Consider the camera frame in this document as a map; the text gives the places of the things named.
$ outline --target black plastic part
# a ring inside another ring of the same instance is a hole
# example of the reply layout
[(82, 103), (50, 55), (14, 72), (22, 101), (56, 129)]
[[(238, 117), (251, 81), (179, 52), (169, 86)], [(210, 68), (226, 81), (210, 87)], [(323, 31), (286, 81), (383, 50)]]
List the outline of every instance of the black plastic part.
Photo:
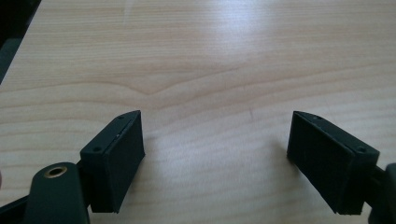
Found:
[(56, 163), (33, 177), (22, 223), (90, 223), (75, 164)]
[(316, 115), (293, 113), (288, 158), (334, 211), (358, 215), (379, 152)]
[(120, 211), (139, 163), (145, 156), (140, 111), (113, 119), (81, 152), (81, 167), (92, 178), (92, 211)]
[(18, 199), (12, 203), (0, 207), (0, 223), (17, 224), (23, 220), (28, 196)]
[(370, 224), (396, 223), (396, 163), (387, 166), (378, 197), (372, 207)]

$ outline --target wood grain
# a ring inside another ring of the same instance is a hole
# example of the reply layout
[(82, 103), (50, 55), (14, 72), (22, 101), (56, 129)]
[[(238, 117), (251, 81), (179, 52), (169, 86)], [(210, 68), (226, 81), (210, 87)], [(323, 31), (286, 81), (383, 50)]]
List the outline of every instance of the wood grain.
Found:
[(141, 109), (147, 157), (92, 223), (365, 223), (286, 160), (291, 113), (396, 161), (394, 1), (43, 0), (0, 87), (0, 204)]

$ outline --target black bracket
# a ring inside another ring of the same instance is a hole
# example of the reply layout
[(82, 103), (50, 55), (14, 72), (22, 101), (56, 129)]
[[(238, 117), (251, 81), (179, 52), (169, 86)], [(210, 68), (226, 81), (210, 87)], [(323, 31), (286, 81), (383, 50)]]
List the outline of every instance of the black bracket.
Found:
[(28, 196), (0, 207), (0, 223), (90, 223), (89, 205), (94, 213), (118, 213), (144, 156), (140, 111), (118, 116), (81, 150), (77, 164), (39, 171)]
[(288, 158), (341, 215), (372, 206), (369, 223), (396, 223), (396, 163), (384, 172), (379, 151), (319, 116), (293, 113)]

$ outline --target wooden table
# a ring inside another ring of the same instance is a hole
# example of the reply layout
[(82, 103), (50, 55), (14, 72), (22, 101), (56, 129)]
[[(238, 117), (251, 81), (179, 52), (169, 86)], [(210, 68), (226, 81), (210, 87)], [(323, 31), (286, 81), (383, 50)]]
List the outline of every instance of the wooden table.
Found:
[(396, 161), (396, 3), (43, 0), (0, 87), (0, 204), (141, 109), (147, 157), (100, 223), (366, 223), (286, 159), (318, 114)]

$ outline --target black clamp jaw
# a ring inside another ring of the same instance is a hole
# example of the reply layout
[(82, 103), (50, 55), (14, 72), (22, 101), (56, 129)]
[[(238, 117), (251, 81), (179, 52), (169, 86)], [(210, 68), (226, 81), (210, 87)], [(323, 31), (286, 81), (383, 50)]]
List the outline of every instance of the black clamp jaw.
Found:
[(396, 223), (396, 163), (376, 166), (379, 151), (319, 116), (293, 113), (288, 158), (340, 215), (372, 206), (371, 224)]
[(140, 111), (120, 115), (80, 151), (77, 164), (39, 171), (28, 196), (0, 207), (0, 223), (90, 223), (89, 205), (94, 213), (118, 213), (144, 156)]

